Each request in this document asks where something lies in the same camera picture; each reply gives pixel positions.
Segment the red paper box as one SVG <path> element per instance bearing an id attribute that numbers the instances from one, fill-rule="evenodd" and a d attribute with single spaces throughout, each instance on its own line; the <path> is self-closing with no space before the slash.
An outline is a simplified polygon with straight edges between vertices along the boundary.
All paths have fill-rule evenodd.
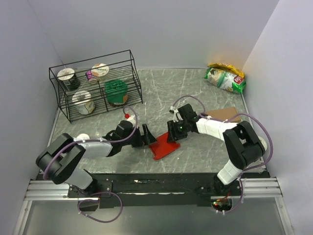
<path id="1" fill-rule="evenodd" d="M 167 142 L 168 132 L 157 137 L 156 142 L 149 145 L 154 160 L 160 160 L 180 147 L 177 142 Z"/>

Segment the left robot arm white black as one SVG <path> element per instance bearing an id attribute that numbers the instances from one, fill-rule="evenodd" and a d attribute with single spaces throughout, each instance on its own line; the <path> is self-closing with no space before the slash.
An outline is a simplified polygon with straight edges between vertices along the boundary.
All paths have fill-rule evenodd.
<path id="1" fill-rule="evenodd" d="M 123 120 L 99 139 L 79 139 L 63 133 L 37 157 L 36 165 L 44 172 L 45 180 L 52 180 L 56 185 L 67 183 L 91 197 L 97 191 L 97 180 L 78 167 L 81 159 L 111 157 L 126 145 L 142 147 L 155 143 L 157 140 L 147 125 L 143 124 L 142 128 L 143 134 L 133 121 Z"/>

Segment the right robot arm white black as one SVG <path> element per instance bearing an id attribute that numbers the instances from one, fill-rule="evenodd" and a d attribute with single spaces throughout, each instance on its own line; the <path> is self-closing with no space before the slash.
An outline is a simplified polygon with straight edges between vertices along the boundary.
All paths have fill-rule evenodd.
<path id="1" fill-rule="evenodd" d="M 238 176 L 253 162 L 262 157 L 267 144 L 260 139 L 251 124 L 217 121 L 210 116 L 197 115 L 190 104 L 180 108 L 171 107 L 173 120 L 167 122 L 167 142 L 184 139 L 189 132 L 209 135 L 225 143 L 229 160 L 214 176 L 213 189 L 219 195 L 225 195 L 231 189 Z"/>

